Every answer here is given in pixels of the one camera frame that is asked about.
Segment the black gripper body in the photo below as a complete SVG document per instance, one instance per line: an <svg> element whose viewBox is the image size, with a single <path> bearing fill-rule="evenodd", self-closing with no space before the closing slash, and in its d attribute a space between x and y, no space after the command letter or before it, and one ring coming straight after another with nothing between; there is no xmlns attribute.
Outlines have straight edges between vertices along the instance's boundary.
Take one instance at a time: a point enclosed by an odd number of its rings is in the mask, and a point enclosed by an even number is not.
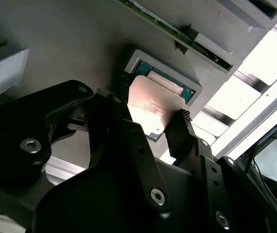
<svg viewBox="0 0 277 233"><path fill-rule="evenodd" d="M187 171L162 161L159 170L171 198L168 218L148 207L129 173L90 168L57 185L42 199L33 233L212 233L214 222L198 182Z"/></svg>

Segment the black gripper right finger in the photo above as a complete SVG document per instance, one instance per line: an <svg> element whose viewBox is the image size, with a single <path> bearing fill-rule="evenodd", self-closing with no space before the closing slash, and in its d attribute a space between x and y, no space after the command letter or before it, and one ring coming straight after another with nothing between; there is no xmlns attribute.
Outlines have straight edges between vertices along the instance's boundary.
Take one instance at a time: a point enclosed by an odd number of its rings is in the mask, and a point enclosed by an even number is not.
<svg viewBox="0 0 277 233"><path fill-rule="evenodd" d="M277 201L263 182L232 159L212 155L189 113L174 111L164 130L174 165L194 179L196 220L209 233L277 233Z"/></svg>

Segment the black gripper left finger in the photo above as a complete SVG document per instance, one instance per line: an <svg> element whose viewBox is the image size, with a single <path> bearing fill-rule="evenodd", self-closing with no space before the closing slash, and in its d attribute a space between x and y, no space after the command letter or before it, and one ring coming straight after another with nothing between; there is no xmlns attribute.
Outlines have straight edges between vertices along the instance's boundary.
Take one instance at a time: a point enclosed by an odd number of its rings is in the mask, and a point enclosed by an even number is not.
<svg viewBox="0 0 277 233"><path fill-rule="evenodd" d="M55 187L45 175L52 145L83 129L98 160L91 168L127 171L143 202L157 217L168 217L166 185L127 104L113 93L94 93L75 80L0 105L0 213L13 219L35 216Z"/></svg>

